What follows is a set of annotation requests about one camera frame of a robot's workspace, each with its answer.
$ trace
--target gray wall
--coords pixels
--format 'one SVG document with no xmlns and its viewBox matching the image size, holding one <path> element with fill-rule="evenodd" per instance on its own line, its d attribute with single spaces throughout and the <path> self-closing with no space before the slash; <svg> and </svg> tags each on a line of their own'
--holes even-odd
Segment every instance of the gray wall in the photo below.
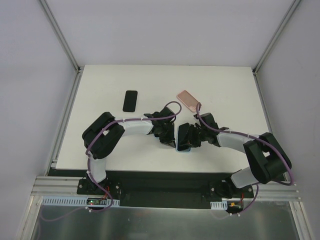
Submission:
<svg viewBox="0 0 320 240">
<path fill-rule="evenodd" d="M 36 0 L 0 2 L 0 239 L 43 175 L 75 72 Z"/>
<path fill-rule="evenodd" d="M 80 65 L 251 66 L 293 0 L 48 0 Z"/>
<path fill-rule="evenodd" d="M 258 73 L 272 129 L 287 151 L 320 238 L 320 1 L 304 0 Z"/>
</svg>

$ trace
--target robotic arm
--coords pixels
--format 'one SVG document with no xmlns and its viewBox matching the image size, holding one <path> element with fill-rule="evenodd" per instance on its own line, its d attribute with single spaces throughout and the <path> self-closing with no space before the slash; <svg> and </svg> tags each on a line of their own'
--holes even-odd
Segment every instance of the robotic arm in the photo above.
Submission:
<svg viewBox="0 0 320 240">
<path fill-rule="evenodd" d="M 200 115 L 201 119 L 210 127 L 214 129 L 227 130 L 227 127 L 219 128 L 211 113 Z M 291 162 L 279 145 L 276 138 L 269 132 L 255 137 L 266 141 L 273 145 L 283 156 L 289 168 L 291 169 Z M 287 170 L 280 158 L 268 146 L 263 145 L 257 140 L 233 134 L 216 132 L 206 127 L 201 121 L 200 125 L 195 123 L 185 123 L 179 126 L 177 138 L 177 150 L 189 151 L 190 148 L 201 147 L 202 142 L 208 142 L 217 147 L 231 148 L 242 153 L 245 153 L 249 162 L 249 167 L 235 172 L 230 177 L 225 179 L 221 185 L 220 196 L 228 198 L 232 196 L 234 191 L 245 186 L 262 183 L 266 184 Z"/>
<path fill-rule="evenodd" d="M 175 113 L 168 107 L 164 107 L 160 112 L 156 111 L 152 114 L 146 113 L 143 117 L 138 117 L 138 119 L 163 118 L 174 114 Z M 90 170 L 95 181 L 99 183 L 106 178 L 107 156 L 116 147 L 121 137 L 134 134 L 153 134 L 159 138 L 161 144 L 175 148 L 175 120 L 172 120 L 173 118 L 174 117 L 162 120 L 125 121 L 126 118 L 116 118 L 110 112 L 104 112 L 82 134 L 86 148 L 88 148 L 93 139 L 107 124 L 114 120 L 123 120 L 123 122 L 113 124 L 108 131 L 97 139 L 90 149 Z"/>
</svg>

